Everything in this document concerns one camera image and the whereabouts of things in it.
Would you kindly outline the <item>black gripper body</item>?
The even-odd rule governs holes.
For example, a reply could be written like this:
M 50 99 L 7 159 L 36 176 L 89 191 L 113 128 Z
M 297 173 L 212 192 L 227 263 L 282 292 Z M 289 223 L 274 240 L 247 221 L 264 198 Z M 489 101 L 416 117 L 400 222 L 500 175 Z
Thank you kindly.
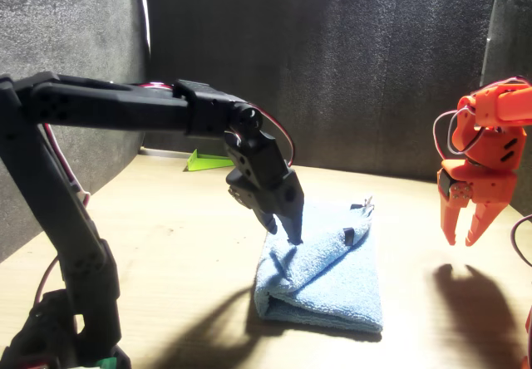
M 263 131 L 240 138 L 226 133 L 224 146 L 235 165 L 226 177 L 229 194 L 248 209 L 278 210 L 278 188 L 288 167 L 275 138 Z

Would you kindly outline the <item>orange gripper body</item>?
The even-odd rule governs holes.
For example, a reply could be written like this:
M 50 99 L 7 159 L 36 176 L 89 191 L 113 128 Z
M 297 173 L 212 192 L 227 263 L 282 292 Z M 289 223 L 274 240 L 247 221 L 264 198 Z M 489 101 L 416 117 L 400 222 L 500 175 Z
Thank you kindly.
M 515 190 L 515 173 L 473 165 L 467 160 L 443 160 L 438 189 L 448 205 L 508 204 Z

